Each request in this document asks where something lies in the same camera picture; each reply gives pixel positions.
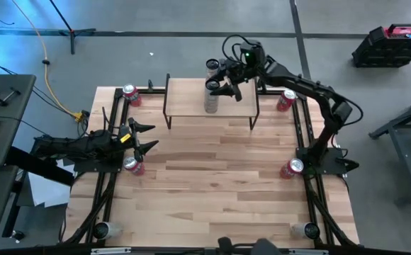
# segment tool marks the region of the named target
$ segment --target table leg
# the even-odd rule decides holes
[[[252,120],[253,118],[249,117],[249,129],[250,130],[253,130],[254,125],[256,125],[257,117],[259,117],[259,114],[256,115],[256,117],[254,118],[254,121]]]
[[[172,117],[169,116],[169,120],[168,120],[168,116],[164,116],[164,120],[166,121],[166,125],[168,126],[168,129],[171,129],[171,122],[172,122]]]
[[[10,207],[9,216],[7,217],[6,224],[4,225],[4,230],[2,231],[2,237],[9,238],[13,234],[13,229],[15,227],[16,218],[18,217],[18,213],[20,212],[20,207],[18,206],[18,199],[20,197],[21,188],[23,187],[23,181],[26,177],[26,172],[23,172],[21,177],[22,181],[14,181],[12,192],[15,193],[15,197],[13,198],[12,205]]]

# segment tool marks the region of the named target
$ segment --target concrete floor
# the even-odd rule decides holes
[[[51,5],[42,0],[18,1],[39,28],[63,29]],[[73,28],[179,32],[277,32],[293,33],[289,0],[56,0]],[[411,23],[411,0],[297,0],[304,33],[367,33],[391,23]],[[29,28],[9,0],[0,0],[0,18]],[[69,41],[44,37],[50,80],[56,94],[74,111],[91,107],[97,86],[126,83],[162,86],[172,77],[203,77],[205,60],[221,57],[224,38],[80,37],[77,53],[70,55]],[[260,38],[266,52],[293,73],[302,72],[295,38]],[[397,116],[411,104],[411,63],[400,69],[355,69],[351,52],[361,40],[305,39],[313,79],[358,103],[364,119],[338,135],[348,158],[360,163],[349,174],[349,188],[361,243],[367,247],[411,251],[411,206],[398,208],[393,201],[411,192],[410,177],[399,167],[389,137],[370,140],[367,133]],[[18,73],[35,74],[43,82],[43,52],[35,36],[0,35],[0,64]],[[76,93],[70,93],[74,87]],[[31,97],[24,120],[53,136],[76,136],[71,119]],[[40,135],[21,125],[14,144],[29,150],[32,137]],[[54,244],[63,207],[26,208],[17,228],[28,236],[20,243],[0,238],[0,249]]]

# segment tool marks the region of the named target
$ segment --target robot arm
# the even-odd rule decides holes
[[[120,153],[127,149],[135,149],[136,160],[142,162],[143,156],[158,143],[158,140],[140,144],[137,134],[153,128],[155,128],[154,125],[142,125],[133,118],[129,118],[128,126],[119,127],[117,137],[108,130],[91,132],[89,136],[77,139],[53,138],[43,135],[35,138],[31,154],[52,159],[65,157],[73,162],[106,161],[119,157]]]
[[[245,62],[228,57],[220,61],[220,68],[216,75],[206,81],[223,81],[227,83],[212,91],[211,95],[235,96],[236,101],[242,100],[239,84],[259,77],[266,85],[286,87],[300,94],[316,100],[325,121],[325,128],[309,147],[302,158],[304,163],[317,166],[327,151],[328,141],[333,134],[341,129],[352,112],[348,100],[334,92],[330,86],[323,86],[320,82],[313,82],[302,78],[301,75],[290,73],[285,66],[276,62],[272,57],[265,55],[261,43],[256,40],[246,40],[240,45],[241,54]]]

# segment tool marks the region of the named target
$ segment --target wooden table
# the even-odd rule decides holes
[[[236,102],[234,97],[221,96],[216,113],[204,110],[205,84],[206,79],[169,78],[168,75],[164,114],[169,117],[169,120],[166,119],[169,129],[172,117],[249,118],[250,129],[253,129],[259,115],[259,98],[254,80],[239,86],[242,93],[240,102]]]
[[[101,107],[111,111],[114,89],[97,88],[89,129],[103,127]],[[277,98],[260,97],[259,124],[253,131],[246,119],[210,117],[179,117],[168,130],[163,96],[142,95],[142,105],[130,108],[129,115],[156,125],[140,139],[159,144],[145,158],[144,176],[125,171],[118,175],[111,221],[125,231],[107,245],[216,247],[217,238],[228,236],[234,243],[266,237],[278,247],[312,247],[312,241],[294,239],[290,233],[292,224],[307,222],[309,216],[302,178],[279,178],[281,165],[294,157],[297,144],[292,111],[276,111]],[[320,109],[308,102],[318,135],[323,126]],[[95,173],[84,174],[73,187],[65,238],[89,213],[96,178]],[[358,243],[346,186],[336,176],[323,176],[323,181],[331,215]]]

